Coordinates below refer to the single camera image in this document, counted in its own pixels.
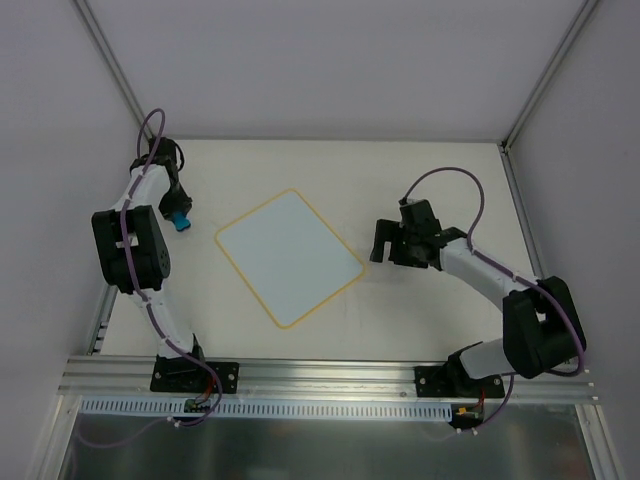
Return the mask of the blue whiteboard eraser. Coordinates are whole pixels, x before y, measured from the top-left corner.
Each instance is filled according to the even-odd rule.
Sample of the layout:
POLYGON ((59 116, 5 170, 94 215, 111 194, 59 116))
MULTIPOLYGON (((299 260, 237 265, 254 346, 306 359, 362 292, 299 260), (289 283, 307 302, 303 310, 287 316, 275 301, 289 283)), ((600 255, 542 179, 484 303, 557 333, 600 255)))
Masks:
POLYGON ((184 232, 191 228, 190 220, 187 218, 187 215, 182 212, 173 213, 171 222, 178 232, 184 232))

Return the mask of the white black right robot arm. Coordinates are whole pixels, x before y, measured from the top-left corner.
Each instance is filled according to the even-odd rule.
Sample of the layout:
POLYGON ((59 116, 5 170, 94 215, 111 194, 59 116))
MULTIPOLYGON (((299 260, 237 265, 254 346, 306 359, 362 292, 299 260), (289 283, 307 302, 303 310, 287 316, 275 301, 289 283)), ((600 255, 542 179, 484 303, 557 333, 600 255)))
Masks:
POLYGON ((560 278, 523 278, 474 248, 458 228, 435 231, 386 219, 376 223, 370 259, 434 268, 463 281, 501 312, 500 338, 450 354, 426 379, 439 394, 471 397, 484 383, 508 374, 571 378, 583 372, 586 338, 560 278))

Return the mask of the yellow framed whiteboard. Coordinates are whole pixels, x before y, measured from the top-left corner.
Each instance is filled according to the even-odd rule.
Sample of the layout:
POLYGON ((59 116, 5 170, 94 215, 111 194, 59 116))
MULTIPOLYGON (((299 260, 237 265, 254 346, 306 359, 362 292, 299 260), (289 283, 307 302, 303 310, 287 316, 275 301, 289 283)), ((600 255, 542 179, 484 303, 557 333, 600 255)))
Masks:
POLYGON ((299 324, 366 272, 354 250, 295 189, 221 228, 215 243, 282 330, 299 324))

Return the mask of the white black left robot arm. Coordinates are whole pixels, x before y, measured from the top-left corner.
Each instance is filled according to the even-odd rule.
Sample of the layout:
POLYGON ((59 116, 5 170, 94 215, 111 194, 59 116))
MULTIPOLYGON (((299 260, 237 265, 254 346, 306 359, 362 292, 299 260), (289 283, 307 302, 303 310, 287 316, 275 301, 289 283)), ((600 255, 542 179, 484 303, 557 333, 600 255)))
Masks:
POLYGON ((130 170, 120 199, 91 217, 105 281, 138 307, 155 334, 153 392, 196 393, 211 381, 202 347, 169 295, 172 264, 159 224, 165 219, 184 232, 191 227, 190 209, 191 200, 175 172, 139 165, 130 170))

